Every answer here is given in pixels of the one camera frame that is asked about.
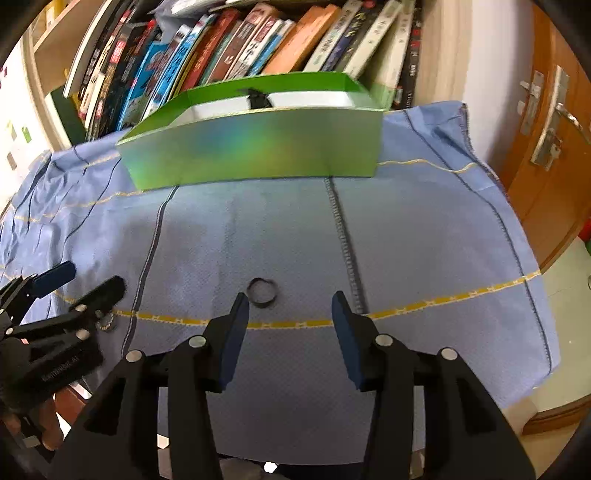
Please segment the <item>operator hand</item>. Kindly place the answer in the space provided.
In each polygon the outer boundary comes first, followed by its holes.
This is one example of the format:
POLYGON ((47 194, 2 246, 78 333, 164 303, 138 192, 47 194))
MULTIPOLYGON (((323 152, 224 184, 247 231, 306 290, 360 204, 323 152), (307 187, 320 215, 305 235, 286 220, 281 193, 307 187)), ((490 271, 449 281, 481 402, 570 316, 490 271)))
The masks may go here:
MULTIPOLYGON (((41 431, 41 442, 48 450, 55 451, 62 445, 64 436, 57 417, 54 399, 50 397, 40 404, 37 413, 38 428, 41 431)), ((20 433, 21 422, 14 413, 5 410, 2 413, 2 420, 13 436, 20 433)))

